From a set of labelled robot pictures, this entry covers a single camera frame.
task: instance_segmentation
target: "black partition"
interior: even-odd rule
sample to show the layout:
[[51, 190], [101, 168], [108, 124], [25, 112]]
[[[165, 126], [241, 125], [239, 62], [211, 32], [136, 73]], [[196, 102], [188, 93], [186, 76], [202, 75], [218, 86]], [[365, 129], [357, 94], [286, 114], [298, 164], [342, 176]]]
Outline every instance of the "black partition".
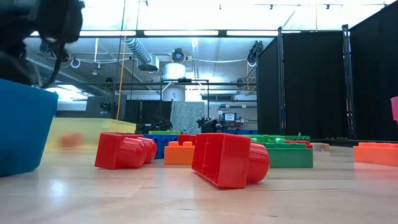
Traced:
[[347, 138], [342, 32], [283, 35], [286, 135]]
[[281, 134], [277, 39], [274, 39], [258, 58], [257, 117], [259, 134]]
[[357, 138], [397, 141], [390, 99], [398, 96], [398, 2], [349, 31]]

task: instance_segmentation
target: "blue bin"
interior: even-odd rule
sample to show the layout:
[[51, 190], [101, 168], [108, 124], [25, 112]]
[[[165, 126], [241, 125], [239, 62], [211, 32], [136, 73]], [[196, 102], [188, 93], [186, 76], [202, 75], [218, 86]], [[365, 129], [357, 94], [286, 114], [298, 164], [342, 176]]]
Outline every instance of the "blue bin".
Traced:
[[164, 147], [168, 146], [170, 141], [178, 141], [177, 135], [173, 134], [145, 134], [144, 138], [153, 139], [156, 142], [155, 159], [164, 159]]
[[236, 130], [223, 130], [224, 133], [236, 134]]
[[251, 134], [250, 130], [236, 130], [236, 134], [248, 135]]
[[0, 177], [40, 165], [58, 95], [0, 80]]

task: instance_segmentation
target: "orange lego brick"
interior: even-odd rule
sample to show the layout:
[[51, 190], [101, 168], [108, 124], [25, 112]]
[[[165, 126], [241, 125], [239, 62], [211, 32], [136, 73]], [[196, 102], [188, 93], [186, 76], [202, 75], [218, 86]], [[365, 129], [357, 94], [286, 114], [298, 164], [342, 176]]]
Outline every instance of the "orange lego brick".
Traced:
[[192, 142], [184, 142], [182, 146], [178, 142], [170, 142], [164, 147], [165, 165], [191, 165], [195, 146]]
[[398, 144], [360, 142], [354, 146], [354, 161], [398, 166]]

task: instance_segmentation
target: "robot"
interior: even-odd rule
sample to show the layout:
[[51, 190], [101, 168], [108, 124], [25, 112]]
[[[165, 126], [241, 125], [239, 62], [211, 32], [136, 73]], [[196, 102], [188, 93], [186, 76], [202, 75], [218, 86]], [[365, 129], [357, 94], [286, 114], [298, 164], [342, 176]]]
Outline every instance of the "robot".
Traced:
[[[80, 0], [0, 0], [0, 78], [48, 88], [58, 76], [65, 44], [79, 39], [85, 7]], [[43, 44], [56, 56], [48, 81], [31, 72], [23, 40], [37, 31]]]

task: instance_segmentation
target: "yellow translucent bin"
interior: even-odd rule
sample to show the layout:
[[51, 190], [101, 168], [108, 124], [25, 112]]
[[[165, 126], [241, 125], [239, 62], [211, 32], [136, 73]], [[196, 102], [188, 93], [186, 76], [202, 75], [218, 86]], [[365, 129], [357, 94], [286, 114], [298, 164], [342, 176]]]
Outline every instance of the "yellow translucent bin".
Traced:
[[102, 132], [135, 133], [136, 124], [108, 118], [54, 118], [45, 148], [96, 149]]

